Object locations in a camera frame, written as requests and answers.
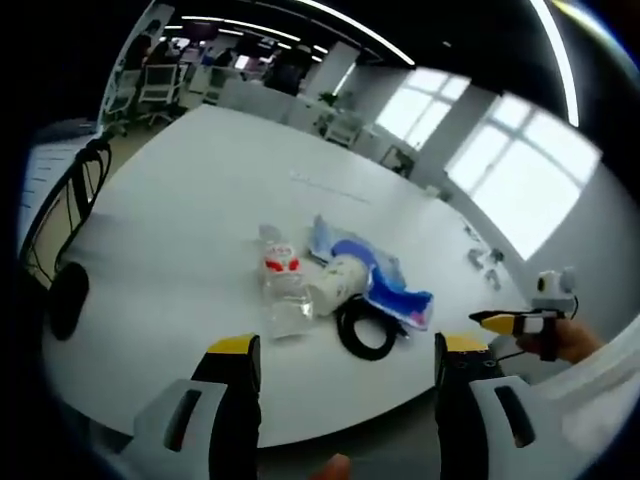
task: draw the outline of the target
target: gray floor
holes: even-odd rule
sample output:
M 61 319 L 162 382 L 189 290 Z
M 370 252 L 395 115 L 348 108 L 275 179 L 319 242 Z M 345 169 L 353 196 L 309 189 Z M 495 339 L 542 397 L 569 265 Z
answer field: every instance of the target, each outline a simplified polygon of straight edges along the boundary
M 355 480 L 440 478 L 434 397 L 427 392 L 385 415 L 326 437 L 262 449 L 260 478 L 309 478 L 335 453 L 352 459 Z

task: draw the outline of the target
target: blue cloth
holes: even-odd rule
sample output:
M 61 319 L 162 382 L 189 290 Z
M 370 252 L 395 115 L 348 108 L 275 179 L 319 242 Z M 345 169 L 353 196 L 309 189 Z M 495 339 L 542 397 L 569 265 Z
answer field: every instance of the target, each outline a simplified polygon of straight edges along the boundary
M 406 282 L 400 271 L 400 261 L 388 253 L 377 249 L 364 238 L 353 232 L 343 230 L 328 224 L 321 215 L 316 215 L 313 219 L 313 229 L 309 242 L 309 252 L 320 263 L 326 265 L 334 257 L 333 248 L 341 240 L 351 240 L 366 247 L 373 255 L 380 272 L 393 285 L 400 288 L 406 287 Z
M 429 310 L 433 295 L 429 292 L 408 292 L 404 284 L 387 278 L 371 249 L 353 240 L 340 240 L 331 249 L 333 256 L 352 255 L 369 269 L 369 281 L 364 298 L 371 305 L 419 330 L 429 327 Z

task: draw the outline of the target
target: plastic bottle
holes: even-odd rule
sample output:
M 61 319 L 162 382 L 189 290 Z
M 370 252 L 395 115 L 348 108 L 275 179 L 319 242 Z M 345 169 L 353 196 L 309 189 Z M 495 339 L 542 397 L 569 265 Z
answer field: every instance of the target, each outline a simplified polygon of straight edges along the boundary
M 297 335 L 313 322 L 313 302 L 300 271 L 300 260 L 280 230 L 260 225 L 263 296 L 272 338 Z

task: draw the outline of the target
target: black chair backrest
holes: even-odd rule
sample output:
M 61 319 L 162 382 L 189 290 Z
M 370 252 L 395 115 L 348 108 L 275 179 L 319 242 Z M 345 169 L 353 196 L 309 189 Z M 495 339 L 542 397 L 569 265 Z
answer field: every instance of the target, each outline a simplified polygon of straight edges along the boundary
M 173 86 L 177 70 L 177 65 L 149 65 L 144 71 L 144 83 L 149 86 Z
M 92 140 L 76 154 L 42 203 L 24 239 L 19 261 L 47 287 L 104 186 L 111 165 L 111 152 L 105 144 L 104 140 Z M 107 151 L 107 160 L 99 150 Z

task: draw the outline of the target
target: coiled black cable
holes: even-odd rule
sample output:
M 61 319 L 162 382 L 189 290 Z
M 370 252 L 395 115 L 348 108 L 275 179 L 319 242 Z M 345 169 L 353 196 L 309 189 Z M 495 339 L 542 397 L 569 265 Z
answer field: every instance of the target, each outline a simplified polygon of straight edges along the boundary
M 335 313 L 340 341 L 349 352 L 363 360 L 382 360 L 391 352 L 396 336 L 407 335 L 397 319 L 369 304 L 362 295 L 354 295 Z M 385 341 L 380 347 L 369 347 L 358 338 L 355 325 L 360 320 L 374 321 L 384 330 Z

